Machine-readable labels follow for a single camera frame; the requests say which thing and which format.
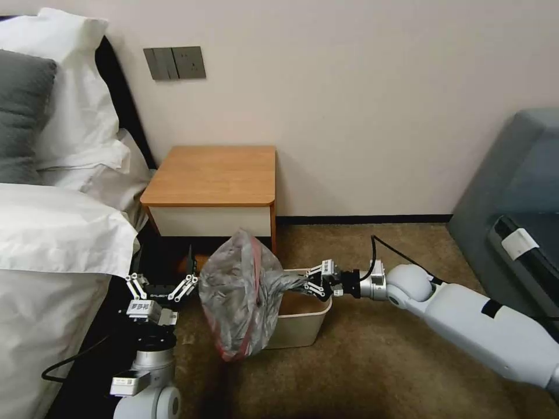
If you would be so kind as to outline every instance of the black baseboard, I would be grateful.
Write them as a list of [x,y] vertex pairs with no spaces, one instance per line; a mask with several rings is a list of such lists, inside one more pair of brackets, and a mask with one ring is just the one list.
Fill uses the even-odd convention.
[[279,225],[447,223],[451,218],[452,214],[278,216],[276,223]]

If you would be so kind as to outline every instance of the gray pillow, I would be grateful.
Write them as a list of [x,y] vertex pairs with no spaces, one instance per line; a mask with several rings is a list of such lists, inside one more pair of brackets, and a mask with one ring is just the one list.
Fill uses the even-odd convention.
[[56,62],[0,49],[0,183],[41,184],[35,140],[56,75]]

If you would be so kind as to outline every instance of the black headboard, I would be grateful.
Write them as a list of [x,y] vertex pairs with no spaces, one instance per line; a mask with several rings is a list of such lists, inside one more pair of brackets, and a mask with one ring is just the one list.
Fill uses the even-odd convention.
[[[0,22],[12,17],[15,16],[0,16]],[[105,80],[111,93],[112,103],[115,105],[118,115],[119,127],[128,130],[144,155],[148,167],[156,169],[155,160],[153,160],[153,154],[151,154],[150,147],[147,144],[146,134],[141,126],[130,88],[116,58],[115,51],[106,37],[103,37],[101,45],[95,52],[95,64],[97,64],[99,74]]]

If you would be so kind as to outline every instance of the bedside table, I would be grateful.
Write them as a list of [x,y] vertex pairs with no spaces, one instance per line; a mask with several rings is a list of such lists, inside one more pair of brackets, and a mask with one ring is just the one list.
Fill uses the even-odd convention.
[[271,237],[275,147],[174,147],[140,198],[161,236]]

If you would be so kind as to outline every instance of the white trash bin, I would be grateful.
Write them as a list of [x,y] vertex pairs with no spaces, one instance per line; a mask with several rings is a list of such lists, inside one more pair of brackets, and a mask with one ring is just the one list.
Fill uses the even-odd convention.
[[[305,272],[305,269],[286,270]],[[312,345],[331,307],[332,297],[323,302],[312,296],[287,291],[281,300],[278,322],[266,349]]]

